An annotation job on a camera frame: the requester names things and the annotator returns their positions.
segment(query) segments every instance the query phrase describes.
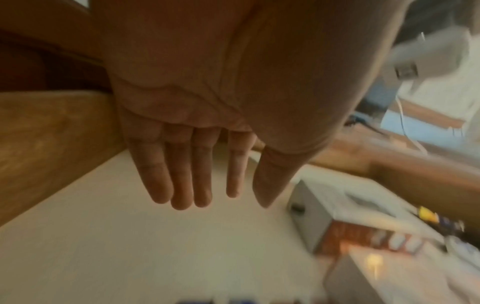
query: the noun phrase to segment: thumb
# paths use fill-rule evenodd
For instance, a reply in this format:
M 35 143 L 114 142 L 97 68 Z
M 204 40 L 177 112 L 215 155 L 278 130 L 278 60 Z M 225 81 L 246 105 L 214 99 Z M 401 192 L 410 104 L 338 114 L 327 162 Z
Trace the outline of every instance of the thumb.
M 303 154 L 286 154 L 265 147 L 253 176 L 253 192 L 258 203 L 268 208 L 282 193 L 295 173 L 318 151 Z

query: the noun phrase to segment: white cable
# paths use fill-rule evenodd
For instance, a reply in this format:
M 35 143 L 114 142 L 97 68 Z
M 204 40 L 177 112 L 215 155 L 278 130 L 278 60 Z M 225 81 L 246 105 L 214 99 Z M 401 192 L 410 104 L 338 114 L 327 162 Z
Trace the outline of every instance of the white cable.
M 404 125 L 404 108 L 402 107 L 402 103 L 400 102 L 400 99 L 398 97 L 395 98 L 396 103 L 398 104 L 398 109 L 400 110 L 400 123 L 401 123 L 401 129 L 403 130 L 403 134 L 405 137 L 408 138 L 408 140 L 411 141 L 423 154 L 428 155 L 429 152 L 425 149 L 424 146 L 422 146 L 421 143 L 416 141 L 415 139 L 410 138 L 408 136 L 405 125 Z

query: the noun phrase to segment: hand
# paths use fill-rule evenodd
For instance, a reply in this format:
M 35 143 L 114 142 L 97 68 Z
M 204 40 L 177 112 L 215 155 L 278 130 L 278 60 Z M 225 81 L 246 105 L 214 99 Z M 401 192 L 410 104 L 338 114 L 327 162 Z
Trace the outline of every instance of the hand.
M 211 202 L 220 128 L 227 194 L 240 194 L 257 134 L 266 147 L 253 190 L 263 207 L 274 201 L 365 93 L 407 8 L 346 3 L 92 1 L 123 132 L 155 202 Z

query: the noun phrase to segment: finger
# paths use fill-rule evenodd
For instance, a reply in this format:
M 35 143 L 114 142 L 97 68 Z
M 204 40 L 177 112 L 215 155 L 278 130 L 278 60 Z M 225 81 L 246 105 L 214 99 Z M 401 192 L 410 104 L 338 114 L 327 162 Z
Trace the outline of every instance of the finger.
M 305 154 L 284 154 L 270 147 L 262 151 L 253 176 L 253 192 L 259 204 L 267 208 L 288 185 L 295 173 L 317 151 Z
M 184 125 L 165 124 L 163 128 L 165 159 L 174 190 L 170 201 L 176 210 L 187 209 L 194 200 L 190 169 L 192 132 L 192 127 Z
M 212 148 L 219 139 L 220 128 L 199 128 L 191 138 L 191 176 L 193 198 L 198 207 L 212 201 Z
M 128 149 L 152 200 L 168 202 L 174 192 L 160 142 L 162 123 L 119 106 L 118 114 Z
M 229 197 L 238 197 L 242 192 L 249 152 L 256 139 L 257 136 L 253 132 L 229 131 L 228 133 L 229 159 L 226 194 Z

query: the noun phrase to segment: yellow object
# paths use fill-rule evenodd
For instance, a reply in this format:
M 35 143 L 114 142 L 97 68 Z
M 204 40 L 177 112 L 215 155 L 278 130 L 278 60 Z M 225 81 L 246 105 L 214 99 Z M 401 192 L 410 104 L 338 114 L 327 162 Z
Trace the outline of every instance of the yellow object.
M 418 209 L 418 217 L 421 220 L 428 221 L 428 222 L 433 222 L 433 223 L 439 222 L 439 216 L 425 207 L 420 207 Z

